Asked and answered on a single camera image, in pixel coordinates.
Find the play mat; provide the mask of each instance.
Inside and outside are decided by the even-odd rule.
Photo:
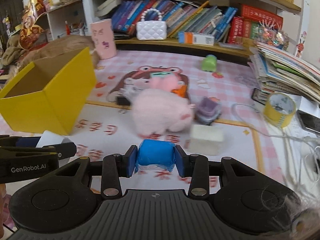
[[[208,156],[209,160],[220,161],[231,156],[248,166],[282,182],[281,169],[273,143],[269,137],[259,135],[238,122],[231,114],[234,103],[252,105],[252,89],[256,86],[252,70],[248,66],[218,61],[216,73],[200,70],[202,57],[173,53],[147,51],[119,51],[116,57],[102,60],[96,70],[97,84],[79,115],[70,139],[77,145],[77,156],[89,156],[92,161],[104,156],[124,154],[132,144],[139,145],[142,139],[137,136],[130,111],[120,114],[115,106],[115,95],[123,89],[135,86],[148,88],[151,73],[174,72],[179,83],[188,85],[188,97],[197,103],[203,96],[222,103],[222,115],[214,125],[221,127],[225,141],[218,156]],[[257,129],[267,133],[264,121],[250,108],[239,107],[239,114]],[[13,132],[5,121],[0,119],[0,134],[33,136],[34,134]],[[167,140],[179,144],[188,152],[189,132],[167,132],[152,135],[152,139]],[[188,190],[190,178],[180,178],[176,169],[167,171],[139,171],[132,178],[121,178],[123,190],[134,189],[176,189]],[[211,193],[219,188],[216,177],[210,178]],[[94,178],[92,190],[100,191],[100,177]]]

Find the blue foam cube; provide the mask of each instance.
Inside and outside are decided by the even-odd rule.
[[[139,165],[148,166],[155,164],[160,168],[172,171],[175,165],[175,144],[165,141],[145,139],[140,144],[136,159],[136,168]]]

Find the white foam block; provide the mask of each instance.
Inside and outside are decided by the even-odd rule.
[[[36,148],[42,148],[43,146],[46,146],[46,145],[54,145],[54,144],[67,143],[67,142],[72,142],[72,141],[69,138],[64,137],[62,135],[58,135],[50,131],[44,131],[40,140],[38,141]],[[59,160],[59,167],[66,165],[69,162],[69,159],[70,158]]]
[[[215,126],[193,124],[188,151],[202,155],[219,155],[223,132]]]

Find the orange toy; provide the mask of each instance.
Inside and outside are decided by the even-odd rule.
[[[174,89],[171,92],[177,94],[182,98],[185,98],[187,92],[187,85],[182,85],[179,89]]]

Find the pink cup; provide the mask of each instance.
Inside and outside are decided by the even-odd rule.
[[[90,24],[91,38],[101,59],[112,58],[117,54],[113,36],[111,19],[101,20]]]

